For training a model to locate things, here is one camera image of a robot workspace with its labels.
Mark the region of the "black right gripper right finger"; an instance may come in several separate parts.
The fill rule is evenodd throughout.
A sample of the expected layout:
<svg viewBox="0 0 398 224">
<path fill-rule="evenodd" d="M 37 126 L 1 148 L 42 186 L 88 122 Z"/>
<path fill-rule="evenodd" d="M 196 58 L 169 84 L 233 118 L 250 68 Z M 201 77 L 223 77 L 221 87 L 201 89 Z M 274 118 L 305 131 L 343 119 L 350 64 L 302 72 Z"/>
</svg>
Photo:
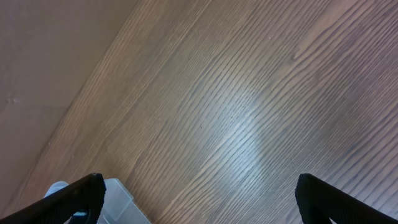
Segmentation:
<svg viewBox="0 0 398 224">
<path fill-rule="evenodd" d="M 311 174 L 299 175 L 295 199 L 304 224 L 397 224 L 396 219 Z"/>
</svg>

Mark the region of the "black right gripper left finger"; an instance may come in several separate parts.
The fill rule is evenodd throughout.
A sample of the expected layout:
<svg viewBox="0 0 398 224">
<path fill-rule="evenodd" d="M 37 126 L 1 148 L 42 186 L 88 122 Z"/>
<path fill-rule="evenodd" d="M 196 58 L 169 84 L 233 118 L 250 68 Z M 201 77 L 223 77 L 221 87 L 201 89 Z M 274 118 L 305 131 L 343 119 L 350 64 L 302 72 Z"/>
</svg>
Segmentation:
<svg viewBox="0 0 398 224">
<path fill-rule="evenodd" d="M 1 219 L 1 224 L 96 224 L 104 204 L 103 176 L 92 173 Z"/>
</svg>

